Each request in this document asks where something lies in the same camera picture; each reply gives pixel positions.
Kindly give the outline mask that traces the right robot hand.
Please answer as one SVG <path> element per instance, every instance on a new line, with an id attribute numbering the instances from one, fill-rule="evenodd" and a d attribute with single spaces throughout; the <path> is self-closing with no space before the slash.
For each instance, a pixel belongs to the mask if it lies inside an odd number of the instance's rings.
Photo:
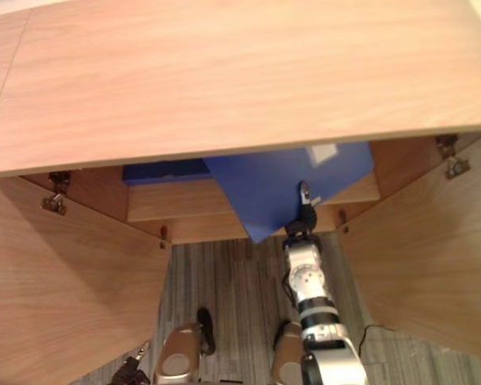
<path id="1" fill-rule="evenodd" d="M 285 226 L 288 237 L 311 236 L 317 225 L 317 213 L 312 204 L 310 187 L 304 180 L 299 183 L 299 196 L 298 217 Z"/>

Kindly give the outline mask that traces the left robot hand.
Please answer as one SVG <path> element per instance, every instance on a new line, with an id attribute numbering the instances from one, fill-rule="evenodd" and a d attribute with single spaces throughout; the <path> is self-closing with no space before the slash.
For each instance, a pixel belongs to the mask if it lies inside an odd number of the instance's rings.
<path id="1" fill-rule="evenodd" d="M 150 349 L 151 342 L 146 341 L 134 356 L 128 356 L 122 366 L 113 374 L 111 385 L 150 385 L 152 381 L 139 369 L 142 358 Z"/>

